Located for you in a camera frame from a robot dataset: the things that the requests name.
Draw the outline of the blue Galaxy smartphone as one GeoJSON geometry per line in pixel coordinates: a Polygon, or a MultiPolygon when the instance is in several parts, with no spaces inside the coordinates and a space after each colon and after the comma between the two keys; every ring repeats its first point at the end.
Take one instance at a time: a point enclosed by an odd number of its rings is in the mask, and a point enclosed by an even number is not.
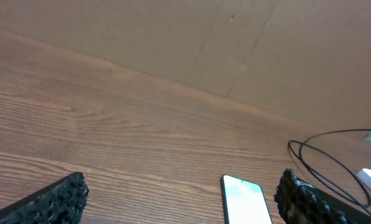
{"type": "Polygon", "coordinates": [[[220,184],[226,224],[273,223],[258,184],[230,175],[223,175],[220,184]]]}

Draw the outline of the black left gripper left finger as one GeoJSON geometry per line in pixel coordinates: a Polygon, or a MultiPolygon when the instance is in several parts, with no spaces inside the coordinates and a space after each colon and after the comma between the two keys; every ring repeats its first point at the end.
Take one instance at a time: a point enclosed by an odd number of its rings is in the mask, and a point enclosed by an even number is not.
{"type": "Polygon", "coordinates": [[[89,189],[81,172],[74,172],[0,209],[2,224],[79,224],[89,189]]]}

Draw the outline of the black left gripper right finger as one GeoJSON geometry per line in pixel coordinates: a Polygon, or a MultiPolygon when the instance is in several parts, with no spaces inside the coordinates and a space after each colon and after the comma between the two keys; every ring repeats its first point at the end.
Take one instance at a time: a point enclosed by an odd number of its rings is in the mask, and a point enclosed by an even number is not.
{"type": "Polygon", "coordinates": [[[371,224],[367,215],[285,169],[276,187],[274,201],[285,223],[371,224]]]}

